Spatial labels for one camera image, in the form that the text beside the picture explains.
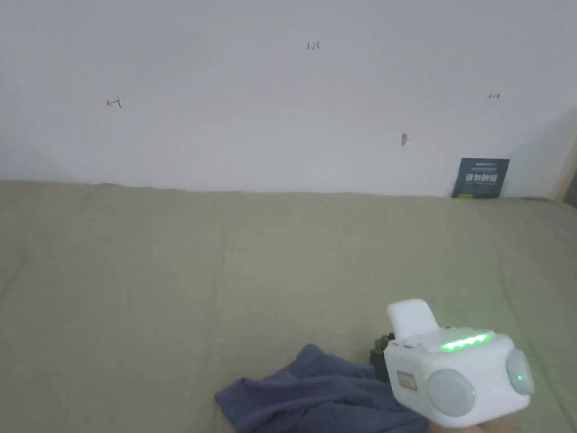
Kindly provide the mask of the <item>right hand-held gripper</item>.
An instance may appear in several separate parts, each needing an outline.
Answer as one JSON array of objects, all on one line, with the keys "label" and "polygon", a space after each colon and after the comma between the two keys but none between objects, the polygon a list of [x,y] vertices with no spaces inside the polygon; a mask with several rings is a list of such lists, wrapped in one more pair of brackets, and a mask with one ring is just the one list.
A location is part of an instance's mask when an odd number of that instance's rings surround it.
[{"label": "right hand-held gripper", "polygon": [[535,390],[531,368],[509,336],[441,327],[422,299],[392,303],[386,314],[392,332],[375,341],[370,364],[403,406],[449,428],[529,406]]}]

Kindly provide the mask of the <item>person's right hand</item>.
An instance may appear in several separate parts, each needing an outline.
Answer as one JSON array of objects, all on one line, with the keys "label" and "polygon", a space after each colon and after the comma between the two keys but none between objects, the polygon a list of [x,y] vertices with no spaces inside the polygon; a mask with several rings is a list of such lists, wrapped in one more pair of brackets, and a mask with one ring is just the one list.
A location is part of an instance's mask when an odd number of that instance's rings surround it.
[{"label": "person's right hand", "polygon": [[435,423],[429,423],[427,432],[430,433],[514,433],[522,432],[520,424],[515,416],[509,415],[498,419],[490,420],[468,427],[443,427]]}]

